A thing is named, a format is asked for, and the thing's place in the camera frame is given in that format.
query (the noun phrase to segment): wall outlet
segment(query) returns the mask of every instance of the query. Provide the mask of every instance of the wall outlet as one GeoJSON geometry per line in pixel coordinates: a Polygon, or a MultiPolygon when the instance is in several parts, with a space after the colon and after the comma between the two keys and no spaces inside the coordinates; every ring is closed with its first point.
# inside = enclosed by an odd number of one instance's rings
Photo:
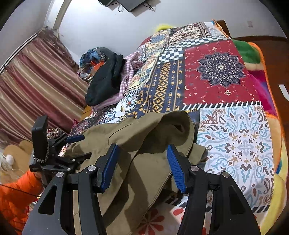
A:
{"type": "Polygon", "coordinates": [[[249,27],[249,28],[253,28],[252,21],[247,21],[247,24],[248,24],[248,27],[249,27]]]}

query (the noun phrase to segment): orange jacket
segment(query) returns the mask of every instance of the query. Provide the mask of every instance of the orange jacket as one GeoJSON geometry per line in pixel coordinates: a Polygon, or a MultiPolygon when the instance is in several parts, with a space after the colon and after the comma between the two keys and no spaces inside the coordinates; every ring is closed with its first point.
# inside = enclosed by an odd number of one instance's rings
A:
{"type": "MultiPolygon", "coordinates": [[[[27,171],[16,182],[6,185],[33,195],[39,195],[42,190],[42,183],[30,171],[27,171]]],[[[0,211],[21,235],[28,219],[25,208],[35,200],[35,197],[11,188],[0,185],[0,211]]]]}

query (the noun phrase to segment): pink checkered shirt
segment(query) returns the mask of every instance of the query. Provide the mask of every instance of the pink checkered shirt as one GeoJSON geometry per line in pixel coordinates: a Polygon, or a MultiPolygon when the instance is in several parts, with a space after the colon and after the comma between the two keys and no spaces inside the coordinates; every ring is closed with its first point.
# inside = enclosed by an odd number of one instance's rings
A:
{"type": "Polygon", "coordinates": [[[138,52],[134,52],[124,58],[126,62],[121,72],[121,86],[119,93],[113,95],[98,105],[92,106],[91,108],[93,111],[97,111],[109,105],[116,104],[123,98],[134,76],[134,71],[138,70],[143,65],[143,62],[138,60],[139,56],[140,54],[138,52]]]}

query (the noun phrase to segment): checkered pattern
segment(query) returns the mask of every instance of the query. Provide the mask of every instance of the checkered pattern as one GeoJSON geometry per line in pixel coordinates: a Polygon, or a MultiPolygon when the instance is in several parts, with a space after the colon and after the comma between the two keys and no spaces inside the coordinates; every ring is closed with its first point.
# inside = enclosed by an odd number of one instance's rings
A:
{"type": "Polygon", "coordinates": [[[181,59],[184,56],[184,50],[188,47],[210,42],[216,42],[219,40],[228,40],[228,39],[225,37],[189,39],[174,46],[169,46],[160,55],[157,65],[181,59]]]}
{"type": "Polygon", "coordinates": [[[161,54],[161,56],[158,59],[157,64],[159,65],[161,63],[167,63],[170,61],[179,60],[183,56],[184,56],[184,51],[183,51],[183,48],[181,47],[176,48],[174,50],[166,51],[161,54]]]}

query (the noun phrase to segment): patterned bedspread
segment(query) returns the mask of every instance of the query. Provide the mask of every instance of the patterned bedspread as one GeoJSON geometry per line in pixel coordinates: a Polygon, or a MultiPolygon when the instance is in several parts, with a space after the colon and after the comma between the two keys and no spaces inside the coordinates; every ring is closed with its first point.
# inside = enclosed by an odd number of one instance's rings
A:
{"type": "MultiPolygon", "coordinates": [[[[228,171],[261,226],[274,187],[271,133],[258,92],[232,40],[214,22],[200,22],[159,31],[137,51],[144,65],[124,98],[93,112],[71,135],[147,112],[185,110],[195,123],[195,141],[208,150],[199,166],[214,174],[228,171]]],[[[187,199],[172,196],[150,209],[135,234],[176,234],[187,199]]],[[[211,211],[209,192],[206,233],[211,211]]]]}

